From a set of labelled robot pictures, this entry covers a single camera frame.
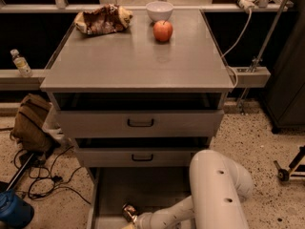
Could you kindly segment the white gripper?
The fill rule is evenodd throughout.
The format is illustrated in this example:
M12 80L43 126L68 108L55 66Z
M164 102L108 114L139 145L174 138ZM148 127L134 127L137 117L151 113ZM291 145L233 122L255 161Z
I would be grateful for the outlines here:
M134 225L129 223L121 229L151 229L152 213L143 213L137 217Z

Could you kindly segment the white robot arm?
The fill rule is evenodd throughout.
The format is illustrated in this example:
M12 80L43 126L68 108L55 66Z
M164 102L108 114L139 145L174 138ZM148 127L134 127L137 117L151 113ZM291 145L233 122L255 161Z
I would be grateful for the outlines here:
M249 229L241 202L254 182L241 164L214 150L196 153L191 161L191 194L175 205L137 215L123 207L129 222L122 229Z

